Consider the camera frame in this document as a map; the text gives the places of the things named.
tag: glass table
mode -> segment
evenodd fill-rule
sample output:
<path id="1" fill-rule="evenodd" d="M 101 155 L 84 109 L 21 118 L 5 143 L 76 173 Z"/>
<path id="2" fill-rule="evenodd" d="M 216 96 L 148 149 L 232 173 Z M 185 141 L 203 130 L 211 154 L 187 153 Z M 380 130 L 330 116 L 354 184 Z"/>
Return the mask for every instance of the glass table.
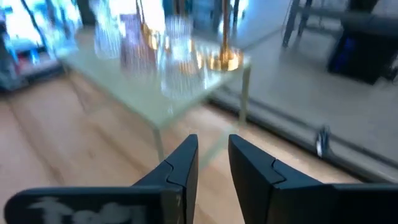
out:
<path id="1" fill-rule="evenodd" d="M 245 57 L 243 66 L 232 72 L 210 70 L 204 58 L 219 45 L 194 39 L 195 49 L 203 59 L 200 61 L 197 57 L 198 64 L 202 66 L 196 71 L 186 71 L 176 66 L 161 47 L 152 50 L 147 45 L 139 45 L 139 50 L 135 47 L 135 51 L 127 53 L 123 53 L 121 47 L 121 56 L 99 57 L 93 44 L 93 31 L 86 29 L 84 33 L 86 42 L 80 44 L 78 50 L 60 56 L 59 60 L 65 69 L 77 71 L 151 126 L 160 161 L 164 159 L 160 130 L 206 100 L 215 90 L 238 78 L 243 79 L 239 124 L 245 123 L 251 71 L 249 58 Z"/>

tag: glass tabletop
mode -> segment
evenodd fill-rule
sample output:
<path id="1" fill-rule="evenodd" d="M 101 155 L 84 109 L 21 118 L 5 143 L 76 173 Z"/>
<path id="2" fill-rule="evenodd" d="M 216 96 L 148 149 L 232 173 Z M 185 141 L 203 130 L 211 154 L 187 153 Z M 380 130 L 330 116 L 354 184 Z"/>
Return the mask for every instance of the glass tabletop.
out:
<path id="1" fill-rule="evenodd" d="M 136 39 L 122 39 L 120 52 L 104 57 L 98 55 L 93 44 L 94 38 L 101 34 L 85 32 L 87 37 L 91 35 L 89 40 L 78 50 L 60 57 L 62 63 L 156 128 L 183 115 L 221 85 L 241 78 L 244 66 L 248 65 L 245 58 L 244 65 L 232 72 L 208 69 L 206 53 L 219 45 L 195 38 L 196 53 L 192 59 L 195 63 L 176 62 L 161 47 L 152 50 Z"/>

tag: wooden floor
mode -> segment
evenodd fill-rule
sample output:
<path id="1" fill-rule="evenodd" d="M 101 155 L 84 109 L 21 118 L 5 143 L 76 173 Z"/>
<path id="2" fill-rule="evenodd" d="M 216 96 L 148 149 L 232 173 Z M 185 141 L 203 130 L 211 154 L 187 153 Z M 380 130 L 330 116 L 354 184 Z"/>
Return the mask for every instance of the wooden floor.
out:
<path id="1" fill-rule="evenodd" d="M 78 76 L 72 78 L 83 90 L 84 105 L 104 99 Z M 197 133 L 200 158 L 209 161 L 200 171 L 195 223 L 243 223 L 226 142 L 220 150 L 208 150 L 233 122 L 228 114 L 201 105 L 162 133 L 168 153 Z M 257 127 L 240 135 L 322 182 L 357 182 Z M 31 187 L 131 185 L 157 164 L 150 129 L 136 115 L 113 103 L 88 116 L 65 77 L 0 99 L 2 207 L 14 193 Z"/>

